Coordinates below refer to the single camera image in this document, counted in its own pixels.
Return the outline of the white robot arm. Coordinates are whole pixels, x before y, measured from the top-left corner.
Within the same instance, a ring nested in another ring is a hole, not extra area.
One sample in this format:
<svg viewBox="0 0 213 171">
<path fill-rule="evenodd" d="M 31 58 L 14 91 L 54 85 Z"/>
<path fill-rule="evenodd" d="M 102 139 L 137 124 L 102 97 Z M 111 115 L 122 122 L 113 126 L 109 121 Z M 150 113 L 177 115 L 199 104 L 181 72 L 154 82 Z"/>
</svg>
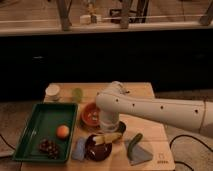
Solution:
<svg viewBox="0 0 213 171">
<path fill-rule="evenodd" d="M 95 98 L 100 124 L 113 126 L 127 114 L 213 138 L 213 102 L 159 98 L 135 98 L 118 81 L 99 91 Z"/>
</svg>

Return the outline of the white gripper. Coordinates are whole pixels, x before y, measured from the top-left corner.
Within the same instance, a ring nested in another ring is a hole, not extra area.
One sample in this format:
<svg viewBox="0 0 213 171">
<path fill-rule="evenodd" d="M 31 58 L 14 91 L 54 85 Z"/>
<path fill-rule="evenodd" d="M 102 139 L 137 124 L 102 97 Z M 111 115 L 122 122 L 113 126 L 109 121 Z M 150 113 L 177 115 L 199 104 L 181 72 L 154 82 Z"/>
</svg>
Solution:
<svg viewBox="0 0 213 171">
<path fill-rule="evenodd" d="M 103 132 L 115 132 L 119 126 L 119 114 L 101 111 L 99 114 L 99 124 Z"/>
</svg>

